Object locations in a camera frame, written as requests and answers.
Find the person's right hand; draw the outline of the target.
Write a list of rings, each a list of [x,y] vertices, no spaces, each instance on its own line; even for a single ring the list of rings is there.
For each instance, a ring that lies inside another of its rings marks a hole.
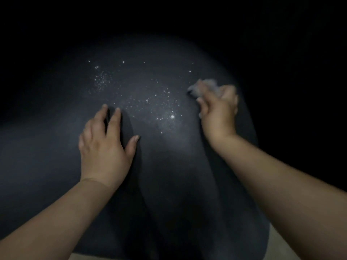
[[[220,86],[223,92],[217,97],[201,81],[198,84],[202,97],[211,100],[211,110],[207,120],[201,120],[203,133],[209,144],[216,148],[226,140],[227,137],[236,135],[235,116],[238,112],[239,96],[235,85]]]

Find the person's left hand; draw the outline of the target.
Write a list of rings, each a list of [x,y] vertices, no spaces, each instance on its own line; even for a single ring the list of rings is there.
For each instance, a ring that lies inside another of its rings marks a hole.
[[[121,110],[116,108],[106,125],[106,135],[92,135],[92,118],[85,124],[80,182],[97,182],[115,192],[125,180],[133,160],[127,159],[121,144],[121,117]]]

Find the grey wiping cloth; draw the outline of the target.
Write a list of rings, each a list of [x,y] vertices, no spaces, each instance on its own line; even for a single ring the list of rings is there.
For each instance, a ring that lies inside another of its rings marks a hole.
[[[193,98],[199,98],[203,96],[203,93],[198,86],[200,81],[204,83],[206,87],[208,87],[208,89],[212,91],[217,97],[222,96],[223,92],[221,91],[215,79],[199,79],[195,84],[188,87],[187,92],[190,96],[192,96]]]

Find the person's right forearm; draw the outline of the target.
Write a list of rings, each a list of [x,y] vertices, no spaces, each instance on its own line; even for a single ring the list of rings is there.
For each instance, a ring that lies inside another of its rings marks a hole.
[[[347,192],[237,135],[207,137],[272,226],[303,260],[347,260]]]

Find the person's left forearm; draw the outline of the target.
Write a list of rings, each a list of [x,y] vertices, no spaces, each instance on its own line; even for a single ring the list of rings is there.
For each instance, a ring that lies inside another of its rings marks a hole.
[[[0,241],[0,260],[68,260],[116,187],[84,179]]]

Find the dark grey curved body panel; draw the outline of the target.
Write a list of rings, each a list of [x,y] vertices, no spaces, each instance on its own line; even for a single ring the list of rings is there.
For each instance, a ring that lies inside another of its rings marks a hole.
[[[129,36],[68,51],[54,62],[20,53],[0,71],[0,239],[51,205],[80,178],[78,136],[102,106],[86,97],[87,61],[173,67],[219,84],[234,79],[198,46]],[[263,260],[270,224],[203,136],[199,106],[177,130],[122,112],[121,141],[139,135],[121,187],[75,252],[116,259]]]

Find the scattered white specks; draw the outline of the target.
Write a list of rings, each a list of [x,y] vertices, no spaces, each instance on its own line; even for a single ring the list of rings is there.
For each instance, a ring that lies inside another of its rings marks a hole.
[[[187,88],[189,75],[173,67],[140,65],[102,65],[87,61],[89,84],[86,97],[101,101],[110,108],[120,108],[130,118],[159,127],[161,133],[177,130],[188,117],[191,102]]]

